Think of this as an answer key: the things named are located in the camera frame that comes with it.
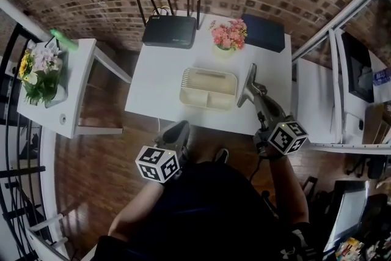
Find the white metal shelf rack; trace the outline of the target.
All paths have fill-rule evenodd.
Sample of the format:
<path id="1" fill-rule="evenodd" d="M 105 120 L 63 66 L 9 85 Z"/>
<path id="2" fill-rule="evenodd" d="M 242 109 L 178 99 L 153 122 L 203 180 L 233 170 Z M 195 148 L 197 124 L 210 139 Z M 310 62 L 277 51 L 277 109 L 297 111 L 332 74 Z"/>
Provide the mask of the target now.
<path id="1" fill-rule="evenodd" d="M 354 101 L 348 93 L 348 72 L 342 29 L 354 15 L 372 0 L 352 0 L 340 13 L 309 39 L 292 56 L 297 66 L 297 118 L 309 132 L 304 150 L 364 155 L 391 155 L 391 144 L 361 144 L 346 141 L 346 131 L 353 122 L 346 118 L 352 111 L 363 114 L 367 104 Z M 331 44 L 332 68 L 304 59 L 325 40 Z"/>

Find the beige divided tray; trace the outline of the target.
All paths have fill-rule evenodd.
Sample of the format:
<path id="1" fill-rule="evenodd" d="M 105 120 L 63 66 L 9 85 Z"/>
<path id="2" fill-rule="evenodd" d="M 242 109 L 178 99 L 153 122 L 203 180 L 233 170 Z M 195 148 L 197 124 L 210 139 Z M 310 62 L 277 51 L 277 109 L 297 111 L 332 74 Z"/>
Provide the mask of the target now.
<path id="1" fill-rule="evenodd" d="M 186 106 L 229 111 L 235 104 L 238 80 L 235 75 L 203 68 L 183 72 L 179 99 Z"/>

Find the brown wooden box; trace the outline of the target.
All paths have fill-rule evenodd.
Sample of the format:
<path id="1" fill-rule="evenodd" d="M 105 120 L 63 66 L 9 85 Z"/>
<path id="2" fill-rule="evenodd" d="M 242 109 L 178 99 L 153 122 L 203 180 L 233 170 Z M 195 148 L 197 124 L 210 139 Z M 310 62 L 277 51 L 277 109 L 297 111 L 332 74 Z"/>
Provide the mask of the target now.
<path id="1" fill-rule="evenodd" d="M 391 101 L 370 105 L 365 110 L 363 144 L 382 144 L 391 130 Z"/>

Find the dark blue box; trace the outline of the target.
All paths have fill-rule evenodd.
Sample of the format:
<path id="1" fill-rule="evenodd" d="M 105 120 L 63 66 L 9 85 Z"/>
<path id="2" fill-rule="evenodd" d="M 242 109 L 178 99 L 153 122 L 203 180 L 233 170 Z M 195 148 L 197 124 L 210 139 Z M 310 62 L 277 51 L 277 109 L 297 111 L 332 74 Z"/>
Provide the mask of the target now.
<path id="1" fill-rule="evenodd" d="M 242 14 L 241 19 L 247 26 L 246 44 L 276 53 L 285 48 L 285 30 L 282 24 L 246 13 Z"/>

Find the person's right forearm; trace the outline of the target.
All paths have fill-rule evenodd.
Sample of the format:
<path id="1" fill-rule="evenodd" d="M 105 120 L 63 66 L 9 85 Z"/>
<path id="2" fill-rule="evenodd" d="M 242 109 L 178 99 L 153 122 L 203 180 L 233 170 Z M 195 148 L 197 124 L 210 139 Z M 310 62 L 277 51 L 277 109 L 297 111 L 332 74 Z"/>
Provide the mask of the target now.
<path id="1" fill-rule="evenodd" d="M 309 209 L 305 194 L 287 156 L 270 160 L 276 195 L 278 216 L 294 225 L 309 223 Z"/>

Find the small white side table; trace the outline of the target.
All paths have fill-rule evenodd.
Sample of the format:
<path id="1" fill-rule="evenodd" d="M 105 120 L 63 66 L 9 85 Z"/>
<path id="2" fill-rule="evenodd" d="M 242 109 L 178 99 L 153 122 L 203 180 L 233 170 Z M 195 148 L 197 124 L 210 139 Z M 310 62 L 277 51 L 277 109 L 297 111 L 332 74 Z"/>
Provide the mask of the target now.
<path id="1" fill-rule="evenodd" d="M 25 102 L 25 90 L 21 89 L 17 112 L 25 118 L 70 139 L 75 135 L 123 133 L 122 128 L 82 127 L 78 125 L 84 92 L 94 60 L 100 62 L 124 82 L 131 83 L 132 77 L 97 47 L 95 39 L 79 39 L 78 49 L 68 53 L 68 98 L 50 108 L 45 108 L 43 104 L 34 106 Z M 61 114 L 65 114 L 67 118 L 64 125 L 61 125 L 59 121 Z"/>

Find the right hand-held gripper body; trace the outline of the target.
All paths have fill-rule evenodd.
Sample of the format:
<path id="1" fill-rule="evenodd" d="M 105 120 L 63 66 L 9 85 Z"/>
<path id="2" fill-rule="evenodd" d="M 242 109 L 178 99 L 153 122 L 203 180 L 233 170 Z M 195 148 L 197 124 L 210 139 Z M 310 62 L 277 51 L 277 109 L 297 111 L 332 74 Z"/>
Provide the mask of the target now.
<path id="1" fill-rule="evenodd" d="M 288 155 L 298 151 L 308 138 L 308 133 L 293 116 L 278 122 L 272 130 L 259 129 L 253 137 L 259 154 L 266 151 L 266 146 L 273 146 L 279 153 Z"/>

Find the blue label water bottle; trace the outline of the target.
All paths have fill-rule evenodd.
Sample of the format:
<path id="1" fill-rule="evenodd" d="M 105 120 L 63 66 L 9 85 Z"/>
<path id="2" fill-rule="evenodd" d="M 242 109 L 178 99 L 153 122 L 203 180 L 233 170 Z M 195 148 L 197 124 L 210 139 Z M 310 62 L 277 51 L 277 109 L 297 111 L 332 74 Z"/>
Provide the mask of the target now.
<path id="1" fill-rule="evenodd" d="M 373 85 L 380 86 L 391 82 L 391 68 L 385 68 L 373 73 Z"/>

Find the pile of colourful packets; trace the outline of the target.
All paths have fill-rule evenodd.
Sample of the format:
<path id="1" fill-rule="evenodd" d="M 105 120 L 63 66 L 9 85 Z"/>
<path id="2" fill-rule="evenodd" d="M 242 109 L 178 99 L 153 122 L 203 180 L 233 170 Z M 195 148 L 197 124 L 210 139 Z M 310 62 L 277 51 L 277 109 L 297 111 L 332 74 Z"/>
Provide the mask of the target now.
<path id="1" fill-rule="evenodd" d="M 335 252 L 335 257 L 337 261 L 359 261 L 363 247 L 363 242 L 355 238 L 349 238 L 339 246 Z"/>

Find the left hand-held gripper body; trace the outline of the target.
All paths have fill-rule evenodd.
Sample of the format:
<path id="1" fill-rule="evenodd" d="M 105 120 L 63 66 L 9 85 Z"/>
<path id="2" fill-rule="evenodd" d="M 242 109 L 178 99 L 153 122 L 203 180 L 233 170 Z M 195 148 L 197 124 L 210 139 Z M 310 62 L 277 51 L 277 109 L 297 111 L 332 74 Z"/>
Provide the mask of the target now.
<path id="1" fill-rule="evenodd" d="M 143 178 L 167 183 L 187 162 L 187 140 L 168 143 L 156 139 L 141 148 L 135 162 Z"/>

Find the person's black shoe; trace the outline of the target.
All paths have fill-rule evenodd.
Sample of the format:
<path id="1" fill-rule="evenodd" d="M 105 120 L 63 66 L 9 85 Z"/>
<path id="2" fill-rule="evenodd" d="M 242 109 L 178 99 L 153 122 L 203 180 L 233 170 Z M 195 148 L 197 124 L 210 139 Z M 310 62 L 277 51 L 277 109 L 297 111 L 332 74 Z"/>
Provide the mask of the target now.
<path id="1" fill-rule="evenodd" d="M 225 148 L 220 149 L 214 157 L 214 162 L 226 164 L 229 158 L 229 151 Z"/>

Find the person's dark shirt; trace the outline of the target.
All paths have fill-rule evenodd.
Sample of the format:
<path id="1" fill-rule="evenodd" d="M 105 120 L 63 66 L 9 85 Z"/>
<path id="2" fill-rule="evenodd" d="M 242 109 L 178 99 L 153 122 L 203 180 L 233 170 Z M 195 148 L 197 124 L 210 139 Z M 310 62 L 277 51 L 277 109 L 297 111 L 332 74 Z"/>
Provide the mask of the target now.
<path id="1" fill-rule="evenodd" d="M 187 167 L 126 240 L 99 238 L 94 261 L 321 261 L 306 222 L 275 217 L 236 169 Z"/>

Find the black office chair base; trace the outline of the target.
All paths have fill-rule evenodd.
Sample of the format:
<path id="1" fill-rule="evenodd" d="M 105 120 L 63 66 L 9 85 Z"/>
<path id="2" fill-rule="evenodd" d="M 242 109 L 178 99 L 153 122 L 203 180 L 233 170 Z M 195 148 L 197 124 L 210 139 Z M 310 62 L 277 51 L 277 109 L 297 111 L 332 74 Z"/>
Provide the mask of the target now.
<path id="1" fill-rule="evenodd" d="M 346 175 L 354 174 L 357 178 L 361 178 L 364 175 L 365 168 L 367 168 L 367 177 L 378 179 L 384 172 L 387 163 L 388 156 L 386 155 L 361 155 L 353 168 L 346 171 Z"/>

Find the grey monitor screen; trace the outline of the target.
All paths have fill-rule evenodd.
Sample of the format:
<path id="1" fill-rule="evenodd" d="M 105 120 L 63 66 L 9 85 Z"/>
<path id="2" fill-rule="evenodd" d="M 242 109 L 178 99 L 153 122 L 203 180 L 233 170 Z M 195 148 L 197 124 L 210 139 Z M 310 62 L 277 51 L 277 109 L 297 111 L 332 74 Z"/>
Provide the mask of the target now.
<path id="1" fill-rule="evenodd" d="M 339 244 L 359 228 L 367 204 L 369 184 L 358 180 L 335 182 L 324 217 L 323 254 L 335 252 Z"/>

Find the person's left forearm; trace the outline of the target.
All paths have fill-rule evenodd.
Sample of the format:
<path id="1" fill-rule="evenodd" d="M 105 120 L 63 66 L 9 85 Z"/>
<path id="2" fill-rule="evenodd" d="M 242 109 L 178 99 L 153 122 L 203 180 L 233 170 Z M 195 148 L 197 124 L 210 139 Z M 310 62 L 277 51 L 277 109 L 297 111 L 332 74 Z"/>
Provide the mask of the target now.
<path id="1" fill-rule="evenodd" d="M 162 184 L 149 181 L 114 218 L 108 235 L 122 241 L 128 241 L 152 212 L 163 191 Z"/>

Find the black bag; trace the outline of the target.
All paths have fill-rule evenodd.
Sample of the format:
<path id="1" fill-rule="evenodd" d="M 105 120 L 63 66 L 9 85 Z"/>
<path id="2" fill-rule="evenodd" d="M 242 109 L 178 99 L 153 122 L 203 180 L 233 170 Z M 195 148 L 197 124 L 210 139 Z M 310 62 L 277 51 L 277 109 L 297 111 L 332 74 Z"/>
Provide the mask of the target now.
<path id="1" fill-rule="evenodd" d="M 313 215 L 315 221 L 335 219 L 338 213 L 337 193 L 335 190 L 319 191 L 313 201 Z"/>

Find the yellow white flower bouquet vase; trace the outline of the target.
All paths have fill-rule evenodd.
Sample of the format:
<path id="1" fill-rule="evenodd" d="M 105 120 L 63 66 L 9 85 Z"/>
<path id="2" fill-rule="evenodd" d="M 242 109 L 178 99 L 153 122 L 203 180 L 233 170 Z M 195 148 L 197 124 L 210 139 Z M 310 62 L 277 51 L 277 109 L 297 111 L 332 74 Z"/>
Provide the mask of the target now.
<path id="1" fill-rule="evenodd" d="M 25 102 L 45 108 L 68 98 L 68 55 L 60 49 L 57 40 L 48 43 L 27 44 L 19 68 L 19 77 L 25 90 Z"/>

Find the black router with antennas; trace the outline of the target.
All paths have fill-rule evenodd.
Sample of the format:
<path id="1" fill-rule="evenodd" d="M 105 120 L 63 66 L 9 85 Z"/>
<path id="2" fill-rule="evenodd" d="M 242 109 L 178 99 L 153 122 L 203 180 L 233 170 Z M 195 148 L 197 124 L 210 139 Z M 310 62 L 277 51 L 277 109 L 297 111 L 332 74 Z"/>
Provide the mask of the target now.
<path id="1" fill-rule="evenodd" d="M 200 29 L 201 0 L 196 2 L 195 17 L 190 14 L 190 0 L 187 0 L 186 15 L 176 15 L 170 0 L 166 6 L 158 7 L 150 0 L 153 11 L 149 17 L 144 15 L 141 0 L 136 0 L 144 24 L 142 43 L 146 46 L 190 49 L 196 32 Z"/>

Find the green plastic object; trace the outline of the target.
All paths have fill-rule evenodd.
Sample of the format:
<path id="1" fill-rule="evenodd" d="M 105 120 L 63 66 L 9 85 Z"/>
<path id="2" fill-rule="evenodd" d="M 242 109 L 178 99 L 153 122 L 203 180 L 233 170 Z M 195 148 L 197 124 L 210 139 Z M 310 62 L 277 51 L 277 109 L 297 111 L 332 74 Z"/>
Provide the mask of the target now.
<path id="1" fill-rule="evenodd" d="M 76 51 L 78 49 L 78 44 L 73 40 L 69 39 L 66 35 L 61 33 L 56 29 L 51 29 L 50 33 L 54 36 L 59 42 L 61 42 L 64 46 L 72 51 Z"/>

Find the pink flowers in pot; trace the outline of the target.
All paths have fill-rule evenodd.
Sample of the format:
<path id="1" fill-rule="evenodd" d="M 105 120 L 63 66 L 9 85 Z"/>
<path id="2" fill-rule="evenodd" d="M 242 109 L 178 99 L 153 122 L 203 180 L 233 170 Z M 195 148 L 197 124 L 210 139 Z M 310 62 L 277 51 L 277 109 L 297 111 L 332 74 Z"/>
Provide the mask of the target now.
<path id="1" fill-rule="evenodd" d="M 247 25 L 242 19 L 230 20 L 227 24 L 210 23 L 213 52 L 217 57 L 228 59 L 245 46 Z"/>

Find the black metal railing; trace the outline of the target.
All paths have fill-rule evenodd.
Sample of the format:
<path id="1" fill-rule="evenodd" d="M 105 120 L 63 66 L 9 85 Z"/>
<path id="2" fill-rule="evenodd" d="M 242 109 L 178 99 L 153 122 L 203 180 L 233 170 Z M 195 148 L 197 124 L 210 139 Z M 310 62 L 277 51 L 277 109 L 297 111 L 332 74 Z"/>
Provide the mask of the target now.
<path id="1" fill-rule="evenodd" d="M 19 39 L 24 40 L 22 53 L 28 43 L 38 43 L 35 35 L 16 24 L 0 56 L 0 127 L 4 129 L 0 132 L 0 216 L 16 244 L 17 261 L 38 261 L 26 229 L 49 219 L 42 192 L 46 167 L 40 160 L 42 128 L 33 134 L 32 121 L 16 111 L 22 82 L 18 79 L 20 65 L 11 62 L 10 57 Z M 54 242 L 47 230 L 41 235 Z"/>

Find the black tray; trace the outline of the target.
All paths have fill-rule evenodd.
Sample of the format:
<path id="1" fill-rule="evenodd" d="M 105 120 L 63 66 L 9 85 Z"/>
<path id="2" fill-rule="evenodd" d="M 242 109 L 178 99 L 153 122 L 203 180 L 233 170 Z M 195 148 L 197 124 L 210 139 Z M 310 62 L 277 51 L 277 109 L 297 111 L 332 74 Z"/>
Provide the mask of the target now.
<path id="1" fill-rule="evenodd" d="M 351 34 L 342 34 L 345 49 L 349 93 L 366 101 L 374 102 L 373 70 L 368 48 Z"/>

